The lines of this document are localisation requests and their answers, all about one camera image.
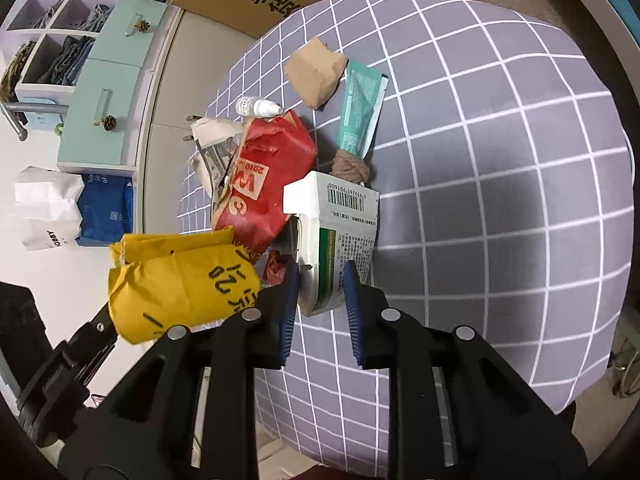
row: barcode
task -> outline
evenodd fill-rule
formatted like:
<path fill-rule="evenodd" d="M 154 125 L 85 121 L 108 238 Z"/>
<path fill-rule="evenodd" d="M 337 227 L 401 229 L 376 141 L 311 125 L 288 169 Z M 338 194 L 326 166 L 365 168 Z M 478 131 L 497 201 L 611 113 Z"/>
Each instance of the barcode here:
<path fill-rule="evenodd" d="M 355 209 L 357 211 L 364 211 L 364 199 L 361 196 L 350 195 L 337 189 L 326 189 L 329 202 L 341 206 L 348 207 L 349 209 Z"/>

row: small white bottle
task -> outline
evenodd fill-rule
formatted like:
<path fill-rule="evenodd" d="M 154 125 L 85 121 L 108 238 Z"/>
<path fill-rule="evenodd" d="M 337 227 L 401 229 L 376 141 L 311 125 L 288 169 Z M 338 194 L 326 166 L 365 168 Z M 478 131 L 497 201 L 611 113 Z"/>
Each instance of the small white bottle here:
<path fill-rule="evenodd" d="M 236 101 L 236 113 L 242 117 L 275 117 L 283 111 L 279 104 L 261 97 L 241 97 Z"/>

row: pine cone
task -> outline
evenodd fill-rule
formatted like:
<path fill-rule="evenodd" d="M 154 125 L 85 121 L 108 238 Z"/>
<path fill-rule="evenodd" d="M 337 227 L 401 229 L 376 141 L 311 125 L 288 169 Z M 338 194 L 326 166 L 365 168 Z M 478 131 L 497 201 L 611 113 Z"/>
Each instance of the pine cone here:
<path fill-rule="evenodd" d="M 140 20 L 139 22 L 136 23 L 136 29 L 139 30 L 140 32 L 146 32 L 151 28 L 151 23 L 149 23 L 147 20 Z"/>
<path fill-rule="evenodd" d="M 112 115 L 107 115 L 103 120 L 102 120 L 102 127 L 107 130 L 108 132 L 110 132 L 111 130 L 114 130 L 116 125 L 118 124 L 118 121 L 116 120 L 116 118 Z"/>

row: teal tube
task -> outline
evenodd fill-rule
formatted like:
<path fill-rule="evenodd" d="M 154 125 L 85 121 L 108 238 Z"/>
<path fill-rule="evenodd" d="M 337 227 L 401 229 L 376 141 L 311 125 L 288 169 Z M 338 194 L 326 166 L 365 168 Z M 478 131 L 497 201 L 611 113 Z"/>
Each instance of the teal tube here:
<path fill-rule="evenodd" d="M 364 158 L 376 131 L 388 78 L 375 68 L 350 60 L 338 127 L 338 147 Z"/>

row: gray checkered tablecloth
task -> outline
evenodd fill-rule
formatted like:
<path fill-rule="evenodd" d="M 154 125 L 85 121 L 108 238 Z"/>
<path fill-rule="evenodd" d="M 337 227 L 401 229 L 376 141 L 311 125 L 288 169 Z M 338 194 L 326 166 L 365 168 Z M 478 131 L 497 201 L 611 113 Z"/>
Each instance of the gray checkered tablecloth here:
<path fill-rule="evenodd" d="M 329 170 L 344 82 L 311 110 L 283 72 L 314 36 L 390 78 L 367 158 L 381 194 L 372 282 L 428 326 L 473 326 L 559 412 L 606 368 L 630 268 L 632 156 L 610 92 L 564 32 L 512 10 L 325 0 L 255 43 L 207 115 L 235 119 L 242 95 L 280 102 Z M 182 232 L 208 230 L 208 207 L 189 174 Z M 267 430 L 323 463 L 385 474 L 388 377 L 357 367 L 343 308 L 298 315 L 286 368 L 256 376 Z"/>

